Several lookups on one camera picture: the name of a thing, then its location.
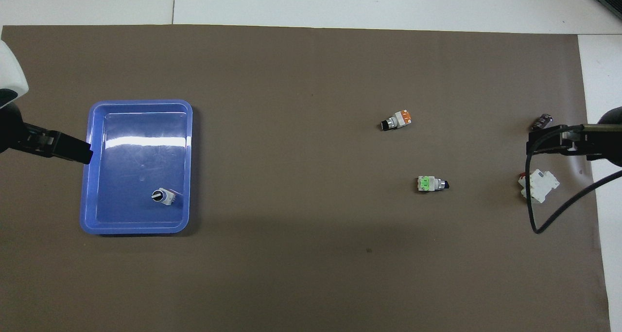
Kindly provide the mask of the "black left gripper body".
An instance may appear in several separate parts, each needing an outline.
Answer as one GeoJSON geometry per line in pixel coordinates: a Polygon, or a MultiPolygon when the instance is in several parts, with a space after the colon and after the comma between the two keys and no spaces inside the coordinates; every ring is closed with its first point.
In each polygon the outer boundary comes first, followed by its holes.
{"type": "Polygon", "coordinates": [[[53,137],[48,130],[25,123],[17,104],[0,109],[0,154],[9,149],[41,157],[52,157],[49,143],[53,137]]]}

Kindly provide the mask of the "rotary switch with orange base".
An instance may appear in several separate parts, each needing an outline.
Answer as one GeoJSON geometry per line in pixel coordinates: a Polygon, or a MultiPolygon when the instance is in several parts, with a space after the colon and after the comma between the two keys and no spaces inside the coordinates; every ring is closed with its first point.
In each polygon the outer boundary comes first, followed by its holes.
{"type": "Polygon", "coordinates": [[[409,125],[413,120],[408,110],[397,111],[390,117],[380,122],[380,129],[382,131],[396,130],[409,125]]]}

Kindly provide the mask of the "brown paper table mat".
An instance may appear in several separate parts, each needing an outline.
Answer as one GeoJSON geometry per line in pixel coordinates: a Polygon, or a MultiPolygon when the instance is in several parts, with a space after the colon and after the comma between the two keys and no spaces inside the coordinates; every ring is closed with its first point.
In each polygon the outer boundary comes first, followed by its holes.
{"type": "Polygon", "coordinates": [[[0,154],[2,332],[607,332],[597,203],[531,230],[542,113],[586,123],[578,37],[6,26],[25,121],[100,100],[194,112],[189,225],[99,237],[82,166],[0,154]],[[408,110],[412,122],[382,131],[408,110]],[[419,175],[449,189],[417,190],[419,175]]]}

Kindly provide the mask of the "rotary switch with green base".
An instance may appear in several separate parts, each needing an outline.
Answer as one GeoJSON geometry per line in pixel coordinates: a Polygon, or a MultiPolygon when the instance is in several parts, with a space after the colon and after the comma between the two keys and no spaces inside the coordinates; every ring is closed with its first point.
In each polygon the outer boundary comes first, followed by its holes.
{"type": "Polygon", "coordinates": [[[449,189],[447,180],[437,178],[433,175],[419,175],[417,177],[417,190],[420,192],[435,192],[449,189]]]}

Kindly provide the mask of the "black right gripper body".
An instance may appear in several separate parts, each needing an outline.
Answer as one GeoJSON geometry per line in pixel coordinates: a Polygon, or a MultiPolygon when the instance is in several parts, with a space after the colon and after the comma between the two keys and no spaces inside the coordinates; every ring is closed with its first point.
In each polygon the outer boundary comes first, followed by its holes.
{"type": "Polygon", "coordinates": [[[597,124],[578,124],[568,126],[561,133],[561,140],[568,143],[565,156],[601,156],[604,153],[602,135],[604,129],[597,124]]]}

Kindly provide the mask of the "blue plastic tray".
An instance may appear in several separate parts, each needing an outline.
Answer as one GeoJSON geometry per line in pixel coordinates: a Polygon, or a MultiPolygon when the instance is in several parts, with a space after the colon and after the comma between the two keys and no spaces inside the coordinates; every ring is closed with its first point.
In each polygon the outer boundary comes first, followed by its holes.
{"type": "Polygon", "coordinates": [[[177,234],[190,219],[193,109],[189,102],[105,100],[95,103],[86,140],[80,226],[95,235],[177,234]],[[177,193],[156,203],[158,188],[177,193]]]}

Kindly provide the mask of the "white circuit breaker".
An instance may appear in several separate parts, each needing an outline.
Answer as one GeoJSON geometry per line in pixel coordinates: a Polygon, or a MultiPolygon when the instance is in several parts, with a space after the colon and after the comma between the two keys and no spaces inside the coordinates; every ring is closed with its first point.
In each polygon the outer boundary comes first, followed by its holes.
{"type": "Polygon", "coordinates": [[[520,194],[525,200],[531,200],[537,204],[544,203],[548,194],[560,185],[557,177],[550,171],[533,170],[529,173],[530,198],[527,198],[526,178],[525,172],[519,174],[518,183],[522,187],[520,194]]]}

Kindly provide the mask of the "rotary switch with red base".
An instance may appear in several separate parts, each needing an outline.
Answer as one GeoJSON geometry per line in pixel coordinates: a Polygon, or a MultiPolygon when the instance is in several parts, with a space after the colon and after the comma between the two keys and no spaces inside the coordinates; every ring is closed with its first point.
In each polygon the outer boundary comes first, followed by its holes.
{"type": "Polygon", "coordinates": [[[177,199],[177,193],[173,190],[166,188],[158,188],[151,194],[151,199],[156,203],[164,204],[165,206],[171,206],[177,199]]]}

